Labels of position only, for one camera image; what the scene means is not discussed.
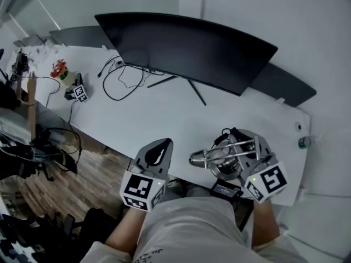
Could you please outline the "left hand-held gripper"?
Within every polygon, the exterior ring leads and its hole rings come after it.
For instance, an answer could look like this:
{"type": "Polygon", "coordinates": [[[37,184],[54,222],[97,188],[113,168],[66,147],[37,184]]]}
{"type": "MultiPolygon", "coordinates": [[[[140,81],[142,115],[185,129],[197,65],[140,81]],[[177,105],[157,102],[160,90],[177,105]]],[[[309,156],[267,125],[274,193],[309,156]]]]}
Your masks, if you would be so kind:
{"type": "Polygon", "coordinates": [[[169,183],[173,141],[159,139],[142,147],[131,169],[123,176],[120,196],[126,206],[152,211],[169,183]]]}

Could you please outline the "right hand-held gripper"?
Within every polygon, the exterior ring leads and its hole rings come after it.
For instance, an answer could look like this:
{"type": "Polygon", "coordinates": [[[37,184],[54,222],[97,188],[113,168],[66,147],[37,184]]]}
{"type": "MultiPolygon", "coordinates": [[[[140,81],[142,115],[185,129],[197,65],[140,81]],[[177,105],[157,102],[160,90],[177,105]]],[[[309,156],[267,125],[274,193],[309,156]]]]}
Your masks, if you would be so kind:
{"type": "Polygon", "coordinates": [[[258,203],[263,203],[288,185],[288,177],[283,162],[279,162],[266,139],[244,129],[232,129],[229,141],[239,162],[240,183],[258,203]]]}

